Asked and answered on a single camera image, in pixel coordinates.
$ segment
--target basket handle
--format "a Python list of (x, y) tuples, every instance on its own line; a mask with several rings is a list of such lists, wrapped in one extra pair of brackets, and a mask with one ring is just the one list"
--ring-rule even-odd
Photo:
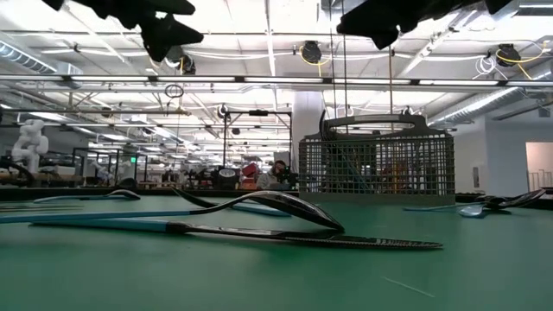
[(362, 115), (353, 117), (340, 117), (324, 121), (328, 128), (353, 124), (380, 124), (380, 123), (401, 123), (413, 124), (413, 130), (429, 130), (426, 125), (426, 119), (423, 116), (410, 116), (398, 114), (379, 114), (379, 115)]

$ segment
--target column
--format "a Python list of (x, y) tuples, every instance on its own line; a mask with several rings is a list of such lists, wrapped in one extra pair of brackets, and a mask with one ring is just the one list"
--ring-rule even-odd
[(306, 136), (319, 132), (319, 120), (324, 111), (322, 92), (296, 92), (292, 104), (292, 163), (298, 172), (299, 142)]

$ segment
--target green tabletop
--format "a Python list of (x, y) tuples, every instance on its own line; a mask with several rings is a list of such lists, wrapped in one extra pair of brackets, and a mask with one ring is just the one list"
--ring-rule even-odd
[[(177, 197), (76, 204), (87, 212), (194, 208)], [(0, 225), (0, 309), (549, 311), (553, 306), (551, 212), (512, 209), (512, 215), (463, 219), (455, 213), (408, 213), (401, 206), (322, 207), (351, 235), (445, 247), (342, 250), (214, 235)], [(172, 219), (316, 228), (301, 219), (233, 210)]]

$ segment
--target yellow cable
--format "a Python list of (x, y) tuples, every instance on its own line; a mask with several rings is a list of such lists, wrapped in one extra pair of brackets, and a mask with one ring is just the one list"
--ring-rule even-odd
[(515, 64), (523, 64), (523, 63), (526, 63), (526, 62), (537, 60), (538, 58), (542, 57), (543, 53), (545, 53), (545, 47), (546, 46), (547, 46), (547, 42), (544, 42), (542, 52), (538, 56), (529, 58), (528, 60), (509, 60), (505, 57), (499, 56), (499, 52), (501, 52), (501, 50), (497, 50), (497, 52), (495, 52), (495, 56), (497, 56), (497, 58), (499, 58), (500, 60), (508, 61), (508, 62), (515, 63)]
[(303, 46), (300, 46), (300, 57), (302, 58), (302, 60), (303, 60), (306, 64), (308, 64), (308, 65), (310, 65), (310, 66), (318, 66), (318, 67), (319, 67), (319, 77), (321, 77), (321, 66), (322, 66), (322, 65), (325, 65), (326, 63), (328, 63), (331, 59), (328, 59), (328, 60), (326, 60), (326, 61), (324, 61), (324, 62), (320, 62), (320, 61), (319, 61), (319, 62), (316, 63), (316, 64), (312, 64), (312, 63), (306, 61), (305, 58), (303, 58), (302, 51), (303, 51)]
[(520, 68), (520, 70), (522, 70), (522, 73), (524, 73), (526, 78), (528, 78), (530, 80), (533, 80), (533, 78), (524, 70), (524, 68), (522, 68), (522, 66), (520, 64), (517, 64), (517, 66), (518, 66), (518, 68)]

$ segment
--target man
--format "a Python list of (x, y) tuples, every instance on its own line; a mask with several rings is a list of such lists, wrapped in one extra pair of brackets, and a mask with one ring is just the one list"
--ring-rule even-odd
[(256, 186), (257, 189), (261, 190), (286, 190), (287, 184), (283, 184), (279, 181), (279, 175), (284, 173), (286, 168), (286, 163), (284, 161), (278, 160), (275, 162), (275, 165), (270, 169), (269, 172), (260, 175), (257, 178)]

